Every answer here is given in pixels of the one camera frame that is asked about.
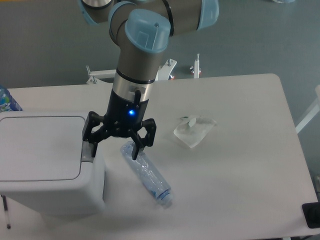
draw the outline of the clear plastic bottle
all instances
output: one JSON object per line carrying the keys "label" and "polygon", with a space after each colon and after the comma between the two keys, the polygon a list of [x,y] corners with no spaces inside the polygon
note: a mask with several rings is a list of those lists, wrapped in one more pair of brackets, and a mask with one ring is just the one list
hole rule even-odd
{"label": "clear plastic bottle", "polygon": [[173,199],[170,185],[143,151],[139,152],[136,160],[132,159],[134,145],[133,141],[128,141],[121,147],[124,159],[156,201],[161,205],[168,205]]}
{"label": "clear plastic bottle", "polygon": [[10,95],[8,89],[0,85],[0,113],[7,111],[22,111],[22,108]]}

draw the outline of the white table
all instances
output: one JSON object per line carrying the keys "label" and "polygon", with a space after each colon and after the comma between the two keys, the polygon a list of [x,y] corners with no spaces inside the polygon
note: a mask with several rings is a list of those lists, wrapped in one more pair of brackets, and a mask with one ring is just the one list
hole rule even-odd
{"label": "white table", "polygon": [[[11,89],[25,111],[96,111],[111,84]],[[194,149],[173,131],[180,117],[203,115],[217,126]],[[273,74],[156,82],[145,119],[157,123],[146,154],[171,184],[162,208],[122,159],[127,139],[100,143],[108,167],[106,210],[47,216],[9,200],[12,229],[0,212],[1,240],[250,240],[320,233],[302,204],[316,202],[279,78]]]}

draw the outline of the metal stand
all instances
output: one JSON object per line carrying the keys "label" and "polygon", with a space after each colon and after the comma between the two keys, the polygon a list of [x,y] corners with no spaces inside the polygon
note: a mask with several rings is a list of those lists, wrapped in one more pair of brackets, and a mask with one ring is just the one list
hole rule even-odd
{"label": "metal stand", "polygon": [[[171,80],[174,79],[175,76],[172,75],[172,71],[174,70],[175,66],[177,65],[177,61],[173,59],[168,59],[163,66],[159,67],[158,74],[156,75],[156,81],[163,81],[163,80]],[[102,84],[105,83],[100,79],[112,79],[116,75],[115,69],[113,70],[103,70],[103,71],[90,71],[89,66],[86,66],[86,70],[88,72],[89,80],[86,84]]]}
{"label": "metal stand", "polygon": [[320,112],[320,85],[315,88],[317,99],[307,108],[307,110],[300,117],[298,124],[295,127],[297,133],[301,130]]}

